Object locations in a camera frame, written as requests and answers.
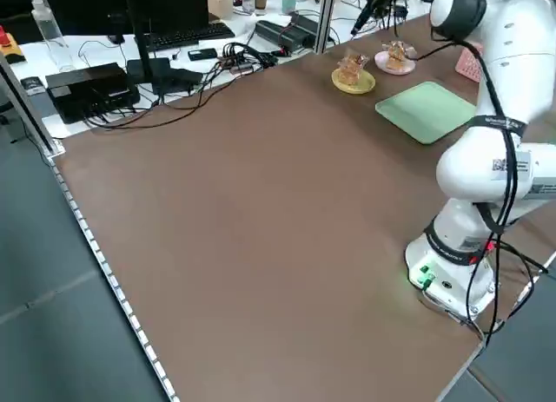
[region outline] computer monitor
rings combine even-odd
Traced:
[[[64,35],[132,33],[126,0],[47,0]],[[195,30],[209,24],[208,0],[135,0],[145,33]]]

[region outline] brown table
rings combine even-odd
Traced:
[[[424,18],[401,34],[435,46]],[[174,125],[64,143],[56,164],[182,401],[431,401],[477,348],[420,303],[403,260],[446,201],[435,166],[460,131],[425,147],[374,111],[427,80],[471,102],[477,86],[447,49],[405,77],[369,64],[374,92],[345,95],[330,81],[344,49],[241,79]],[[508,238],[545,259],[554,211]],[[507,310],[524,278],[503,266]]]

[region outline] floor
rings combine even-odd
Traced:
[[[52,173],[10,143],[22,128],[0,126],[0,400],[166,400]],[[444,400],[552,400],[555,300],[542,280]]]

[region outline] black keyboard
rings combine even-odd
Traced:
[[[179,48],[198,44],[200,40],[227,39],[235,34],[224,23],[212,23],[204,29],[182,30],[149,36],[149,51]]]

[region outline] green tray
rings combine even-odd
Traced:
[[[475,107],[435,82],[419,85],[378,102],[374,108],[417,142],[431,144],[474,115]]]

